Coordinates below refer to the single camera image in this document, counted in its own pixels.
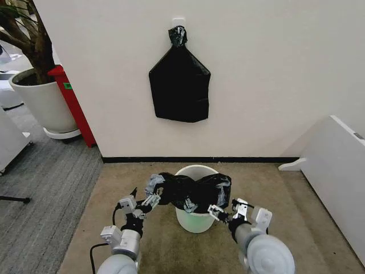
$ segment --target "gray floor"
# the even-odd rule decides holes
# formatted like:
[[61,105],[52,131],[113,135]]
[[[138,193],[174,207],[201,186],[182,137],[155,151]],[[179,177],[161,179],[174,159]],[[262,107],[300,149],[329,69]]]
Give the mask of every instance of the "gray floor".
[[48,138],[25,106],[7,113],[34,144],[0,177],[0,195],[32,201],[0,201],[0,273],[56,273],[99,176],[100,152],[82,139]]

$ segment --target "white furniture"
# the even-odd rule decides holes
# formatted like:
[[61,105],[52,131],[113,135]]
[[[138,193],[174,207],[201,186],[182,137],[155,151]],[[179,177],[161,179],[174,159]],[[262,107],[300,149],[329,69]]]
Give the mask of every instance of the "white furniture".
[[21,132],[0,108],[0,176],[6,166],[30,143],[30,134]]
[[20,106],[23,101],[22,98],[10,86],[9,79],[19,71],[10,70],[7,72],[0,72],[0,107],[7,109]]
[[279,169],[304,173],[365,265],[365,140],[330,116],[319,125],[301,158]]

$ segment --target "black garbage bag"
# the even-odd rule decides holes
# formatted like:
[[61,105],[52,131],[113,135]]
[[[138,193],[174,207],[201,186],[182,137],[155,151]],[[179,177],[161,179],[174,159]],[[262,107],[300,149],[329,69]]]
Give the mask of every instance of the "black garbage bag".
[[209,70],[185,47],[186,30],[169,30],[171,49],[149,72],[158,118],[194,123],[208,118]]
[[211,204],[221,208],[228,206],[231,184],[231,178],[220,173],[194,181],[185,175],[163,172],[151,176],[146,192],[147,195],[160,194],[161,205],[172,203],[188,213],[207,213]]

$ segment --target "black baseboard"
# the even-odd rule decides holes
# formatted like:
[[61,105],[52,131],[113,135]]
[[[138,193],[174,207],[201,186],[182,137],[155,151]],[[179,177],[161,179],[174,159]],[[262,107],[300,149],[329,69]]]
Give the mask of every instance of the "black baseboard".
[[102,157],[103,163],[291,163],[299,157]]

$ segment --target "white trash bin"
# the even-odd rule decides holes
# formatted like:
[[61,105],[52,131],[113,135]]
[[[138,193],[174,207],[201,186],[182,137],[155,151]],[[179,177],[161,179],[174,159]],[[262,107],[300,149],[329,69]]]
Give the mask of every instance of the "white trash bin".
[[[208,175],[217,174],[218,171],[211,167],[194,164],[179,170],[175,175],[189,176],[193,180],[199,180]],[[209,213],[186,213],[184,210],[176,209],[177,220],[180,225],[187,231],[192,233],[202,233],[207,231],[213,224],[214,219]]]

